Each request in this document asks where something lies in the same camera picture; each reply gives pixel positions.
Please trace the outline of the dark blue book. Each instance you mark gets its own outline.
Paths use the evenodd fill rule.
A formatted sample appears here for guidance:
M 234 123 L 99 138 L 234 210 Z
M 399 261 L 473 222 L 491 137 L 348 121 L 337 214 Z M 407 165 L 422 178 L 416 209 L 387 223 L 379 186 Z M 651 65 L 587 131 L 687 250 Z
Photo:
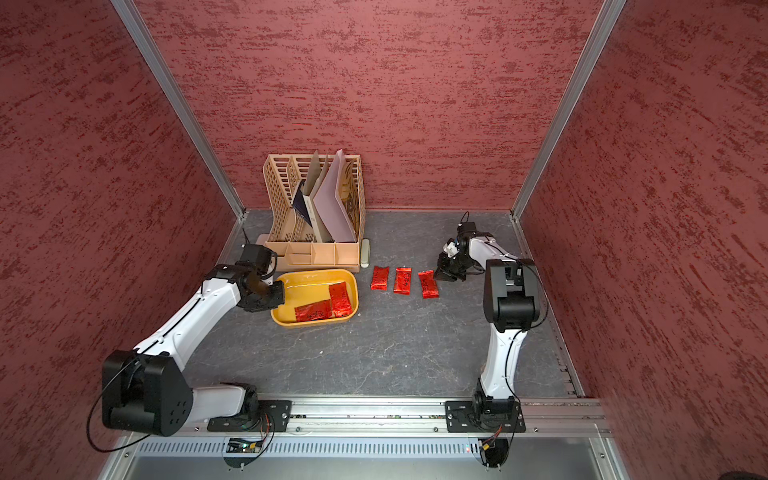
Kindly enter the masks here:
M 309 195 L 305 193 L 306 180 L 302 179 L 293 196 L 292 208 L 296 211 L 297 215 L 309 226 L 312 226 L 312 220 L 310 216 L 310 208 L 308 206 Z

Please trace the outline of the brown folder with beige spine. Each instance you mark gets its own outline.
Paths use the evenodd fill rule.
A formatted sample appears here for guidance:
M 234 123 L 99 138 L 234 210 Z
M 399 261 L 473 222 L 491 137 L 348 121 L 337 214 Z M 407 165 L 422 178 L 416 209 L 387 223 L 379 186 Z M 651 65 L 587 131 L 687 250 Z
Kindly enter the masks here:
M 317 196 L 327 172 L 328 167 L 320 158 L 319 153 L 315 151 L 310 161 L 301 192 L 307 209 L 309 224 L 312 227 L 314 241 L 317 243 L 331 243 L 333 241 L 316 206 Z

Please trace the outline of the yellow plastic storage box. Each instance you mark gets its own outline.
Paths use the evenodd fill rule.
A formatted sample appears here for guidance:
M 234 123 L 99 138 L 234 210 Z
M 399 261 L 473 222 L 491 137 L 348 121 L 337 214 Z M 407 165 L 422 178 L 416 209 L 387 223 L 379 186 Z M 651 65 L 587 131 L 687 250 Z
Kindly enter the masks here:
M 346 322 L 358 311 L 359 297 L 355 277 L 342 269 L 314 270 L 285 273 L 278 278 L 284 284 L 285 303 L 270 312 L 272 320 L 286 328 L 309 327 Z M 330 299 L 329 286 L 345 282 L 352 303 L 353 313 L 343 318 L 297 323 L 294 308 L 316 301 Z

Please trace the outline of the aluminium corner post right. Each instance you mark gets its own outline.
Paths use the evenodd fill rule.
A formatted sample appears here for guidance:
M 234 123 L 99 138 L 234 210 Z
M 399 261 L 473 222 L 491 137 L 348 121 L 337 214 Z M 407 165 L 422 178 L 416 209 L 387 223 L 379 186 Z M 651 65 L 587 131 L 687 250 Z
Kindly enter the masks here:
M 601 5 L 552 122 L 511 210 L 511 218 L 517 224 L 522 222 L 524 211 L 625 5 L 625 0 L 605 0 Z

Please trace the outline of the aluminium corner post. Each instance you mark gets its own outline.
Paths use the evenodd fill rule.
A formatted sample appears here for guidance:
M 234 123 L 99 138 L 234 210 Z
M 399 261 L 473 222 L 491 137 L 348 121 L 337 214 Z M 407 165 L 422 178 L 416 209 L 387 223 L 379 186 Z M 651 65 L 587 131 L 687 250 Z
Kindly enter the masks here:
M 128 0 L 112 0 L 111 4 L 165 94 L 166 99 L 169 101 L 219 190 L 225 197 L 236 219 L 242 221 L 246 215 L 246 207 L 215 154 L 191 106 L 184 97 L 159 47 L 152 38 L 137 5 L 134 1 Z
M 625 0 L 605 0 L 601 5 L 552 122 L 511 210 L 511 218 L 517 224 L 522 222 L 524 211 L 625 5 Z

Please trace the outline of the red tea bag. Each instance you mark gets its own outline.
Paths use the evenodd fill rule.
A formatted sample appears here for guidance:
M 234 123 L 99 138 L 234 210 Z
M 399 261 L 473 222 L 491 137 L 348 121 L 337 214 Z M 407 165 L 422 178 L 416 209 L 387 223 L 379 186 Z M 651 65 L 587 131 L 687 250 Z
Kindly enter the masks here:
M 352 303 L 345 282 L 331 284 L 329 286 L 329 295 L 334 318 L 347 317 L 353 313 Z
M 387 291 L 389 287 L 389 272 L 388 267 L 375 266 L 373 268 L 371 289 L 378 291 Z
M 433 270 L 419 272 L 418 278 L 424 299 L 436 299 L 439 297 L 438 285 Z
M 393 292 L 400 295 L 409 295 L 412 285 L 412 269 L 399 267 L 395 270 Z
M 326 320 L 333 317 L 332 302 L 325 299 L 298 306 L 294 308 L 294 314 L 297 323 Z

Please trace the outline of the aluminium corner post left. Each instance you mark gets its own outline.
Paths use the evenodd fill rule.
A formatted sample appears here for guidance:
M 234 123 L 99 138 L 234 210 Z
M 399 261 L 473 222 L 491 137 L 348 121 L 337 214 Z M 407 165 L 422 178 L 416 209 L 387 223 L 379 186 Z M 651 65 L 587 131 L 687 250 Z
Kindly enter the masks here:
M 219 190 L 225 197 L 236 219 L 242 221 L 246 215 L 246 207 L 215 154 L 191 106 L 184 97 L 159 47 L 152 38 L 137 5 L 134 1 L 128 0 L 112 0 L 111 4 L 165 94 L 166 99 L 169 101 Z

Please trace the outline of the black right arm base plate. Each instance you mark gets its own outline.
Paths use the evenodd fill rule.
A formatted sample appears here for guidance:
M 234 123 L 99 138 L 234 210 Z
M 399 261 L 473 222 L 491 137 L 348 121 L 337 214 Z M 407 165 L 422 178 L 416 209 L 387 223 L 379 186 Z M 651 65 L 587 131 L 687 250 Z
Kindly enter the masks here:
M 524 433 L 527 430 L 521 403 L 514 397 L 492 399 L 483 396 L 472 400 L 444 403 L 447 429 L 450 433 Z

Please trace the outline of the grey green pencil case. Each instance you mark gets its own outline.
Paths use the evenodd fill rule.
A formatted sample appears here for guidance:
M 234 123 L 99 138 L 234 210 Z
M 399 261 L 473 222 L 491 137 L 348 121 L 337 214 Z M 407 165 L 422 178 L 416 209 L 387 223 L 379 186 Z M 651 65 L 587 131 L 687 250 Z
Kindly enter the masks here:
M 364 238 L 360 247 L 360 267 L 368 268 L 370 265 L 371 255 L 371 242 L 368 238 Z

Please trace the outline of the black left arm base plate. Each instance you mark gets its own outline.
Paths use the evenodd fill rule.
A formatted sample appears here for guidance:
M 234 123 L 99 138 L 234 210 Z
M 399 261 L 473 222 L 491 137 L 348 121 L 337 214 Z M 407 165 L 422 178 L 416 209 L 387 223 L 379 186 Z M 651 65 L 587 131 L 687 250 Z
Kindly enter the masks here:
M 292 406 L 290 400 L 259 400 L 253 411 L 211 419 L 207 424 L 207 431 L 231 434 L 283 433 L 287 430 Z

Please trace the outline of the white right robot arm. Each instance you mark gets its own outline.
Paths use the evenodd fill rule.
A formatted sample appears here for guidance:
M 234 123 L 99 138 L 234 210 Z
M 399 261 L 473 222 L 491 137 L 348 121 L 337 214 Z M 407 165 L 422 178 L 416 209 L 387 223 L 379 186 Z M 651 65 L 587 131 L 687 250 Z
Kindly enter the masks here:
M 491 336 L 473 408 L 477 417 L 510 415 L 518 405 L 513 385 L 523 342 L 546 317 L 543 287 L 532 260 L 508 252 L 473 222 L 462 222 L 443 245 L 433 277 L 455 282 L 479 274 Z

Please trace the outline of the beige plastic desk organizer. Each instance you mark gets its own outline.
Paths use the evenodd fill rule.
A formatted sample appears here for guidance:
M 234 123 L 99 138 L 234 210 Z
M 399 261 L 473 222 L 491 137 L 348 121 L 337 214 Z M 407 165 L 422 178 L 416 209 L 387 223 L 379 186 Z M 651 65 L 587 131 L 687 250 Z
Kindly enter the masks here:
M 329 168 L 334 154 L 320 155 Z M 313 154 L 270 154 L 263 174 L 268 191 L 273 225 L 268 234 L 261 235 L 257 243 L 278 255 L 280 272 L 347 269 L 360 270 L 360 247 L 365 227 L 365 193 L 361 157 L 346 153 L 341 198 L 353 224 L 355 243 L 317 243 L 312 227 L 307 225 L 292 208 L 293 196 L 302 179 L 306 179 Z

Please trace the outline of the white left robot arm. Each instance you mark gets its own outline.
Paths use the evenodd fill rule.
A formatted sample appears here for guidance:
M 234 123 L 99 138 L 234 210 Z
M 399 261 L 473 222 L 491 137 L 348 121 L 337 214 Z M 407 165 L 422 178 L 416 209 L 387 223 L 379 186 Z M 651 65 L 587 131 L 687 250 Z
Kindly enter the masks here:
M 131 350 L 103 363 L 102 391 L 93 409 L 105 427 L 169 437 L 201 421 L 259 427 L 266 415 L 253 386 L 230 382 L 193 388 L 184 371 L 197 347 L 229 311 L 273 310 L 284 302 L 273 259 L 216 266 L 163 326 Z

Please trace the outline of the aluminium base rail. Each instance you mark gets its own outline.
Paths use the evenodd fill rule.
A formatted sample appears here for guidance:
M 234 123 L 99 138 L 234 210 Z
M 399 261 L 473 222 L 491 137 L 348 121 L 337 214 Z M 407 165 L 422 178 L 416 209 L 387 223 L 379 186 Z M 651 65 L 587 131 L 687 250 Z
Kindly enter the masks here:
M 121 438 L 108 457 L 101 478 L 125 479 L 140 458 L 213 458 L 234 470 L 260 459 L 373 458 L 467 459 L 496 469 L 503 457 L 528 439 L 586 442 L 600 479 L 626 479 L 602 405 L 597 399 L 525 399 L 524 433 L 450 433 L 445 399 L 430 397 L 284 396 L 293 403 L 283 433 L 246 434 L 207 431 L 209 421 L 184 426 L 171 437 Z

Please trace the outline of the purple folder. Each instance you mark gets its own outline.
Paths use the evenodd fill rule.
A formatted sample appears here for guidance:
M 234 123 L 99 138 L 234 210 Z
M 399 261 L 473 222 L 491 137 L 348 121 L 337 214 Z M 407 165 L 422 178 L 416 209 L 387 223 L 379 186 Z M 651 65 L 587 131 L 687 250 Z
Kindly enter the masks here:
M 336 152 L 330 163 L 327 175 L 322 182 L 317 196 L 316 206 L 334 242 L 355 243 L 357 235 L 340 193 L 345 167 L 345 154 L 340 149 Z

